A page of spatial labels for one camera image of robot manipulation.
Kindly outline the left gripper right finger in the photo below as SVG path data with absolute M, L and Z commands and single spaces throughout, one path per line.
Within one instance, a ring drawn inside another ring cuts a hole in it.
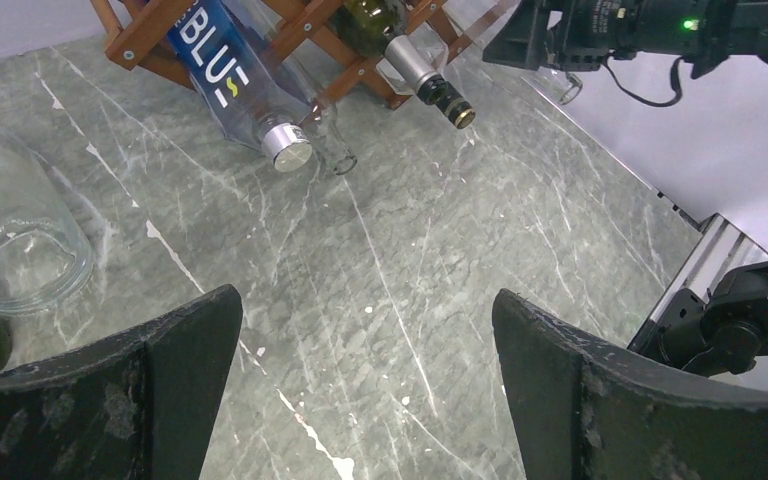
M 529 479 L 768 479 L 768 392 L 656 363 L 503 289 L 492 306 Z

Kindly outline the clear bottle silver cap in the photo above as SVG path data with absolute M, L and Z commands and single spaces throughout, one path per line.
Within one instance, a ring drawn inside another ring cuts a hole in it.
M 444 12 L 453 21 L 456 32 L 465 34 L 481 52 L 500 32 L 518 1 L 454 0 L 447 1 Z M 556 106 L 565 106 L 581 93 L 584 83 L 574 73 L 539 67 L 526 71 L 523 79 Z

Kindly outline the clear round glass bottle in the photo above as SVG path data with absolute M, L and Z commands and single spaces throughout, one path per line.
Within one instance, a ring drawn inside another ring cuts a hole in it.
M 273 167 L 291 172 L 316 160 L 335 175 L 351 171 L 357 157 L 338 130 L 334 102 L 299 53 L 324 26 L 324 3 L 225 1 L 223 6 L 267 80 L 252 115 L 255 139 Z

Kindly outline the brown wooden wine rack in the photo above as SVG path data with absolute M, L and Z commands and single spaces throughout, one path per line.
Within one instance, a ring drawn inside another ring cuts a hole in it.
M 104 27 L 104 50 L 110 61 L 126 70 L 142 67 L 185 88 L 193 87 L 187 69 L 166 40 L 168 31 L 192 5 L 190 1 L 124 1 L 122 4 L 131 16 L 125 25 L 120 23 L 111 1 L 91 0 L 90 4 Z M 304 41 L 310 40 L 344 67 L 341 75 L 325 89 L 324 97 L 328 101 L 340 100 L 359 83 L 392 109 L 410 98 L 409 94 L 394 91 L 377 72 L 378 58 L 358 54 L 326 26 L 327 18 L 340 5 L 338 1 L 265 1 L 263 4 L 280 16 L 272 41 L 276 55 L 285 59 Z M 515 1 L 489 4 L 467 1 L 465 4 L 479 7 L 481 16 L 463 27 L 456 21 L 455 12 L 459 7 L 455 1 L 412 1 L 407 30 L 412 32 L 428 25 L 448 47 L 448 53 L 442 57 L 448 64 L 517 5 Z

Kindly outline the dark green labelled wine bottle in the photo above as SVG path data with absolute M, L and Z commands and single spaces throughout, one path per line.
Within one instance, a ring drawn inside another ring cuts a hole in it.
M 344 1 L 327 23 L 359 55 L 386 59 L 415 96 L 437 107 L 455 128 L 465 129 L 474 121 L 472 105 L 409 39 L 406 2 Z

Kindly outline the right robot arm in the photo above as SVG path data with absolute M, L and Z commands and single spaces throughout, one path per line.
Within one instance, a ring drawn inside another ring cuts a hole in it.
M 630 349 L 706 377 L 768 356 L 768 1 L 523 1 L 483 58 L 565 77 L 566 113 L 701 223 Z

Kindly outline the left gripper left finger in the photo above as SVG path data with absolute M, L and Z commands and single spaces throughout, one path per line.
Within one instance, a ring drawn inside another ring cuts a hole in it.
M 0 373 L 0 479 L 196 479 L 241 330 L 231 285 Z

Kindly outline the clear square gold-label bottle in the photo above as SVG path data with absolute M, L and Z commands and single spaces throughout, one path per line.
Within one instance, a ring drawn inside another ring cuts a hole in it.
M 422 23 L 387 46 L 375 69 L 398 95 L 413 95 L 434 75 L 443 75 L 449 49 L 440 36 Z

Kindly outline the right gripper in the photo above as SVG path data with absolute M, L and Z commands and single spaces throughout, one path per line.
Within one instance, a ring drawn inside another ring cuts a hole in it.
M 482 53 L 489 64 L 537 71 L 596 71 L 606 60 L 633 60 L 640 1 L 522 0 Z M 556 23 L 548 27 L 550 16 Z

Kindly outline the blue square bottle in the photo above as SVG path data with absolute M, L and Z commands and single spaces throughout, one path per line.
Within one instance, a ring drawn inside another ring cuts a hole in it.
M 271 54 L 266 25 L 250 1 L 195 1 L 167 39 L 224 137 L 260 151 L 279 172 L 314 153 L 301 127 L 312 95 Z

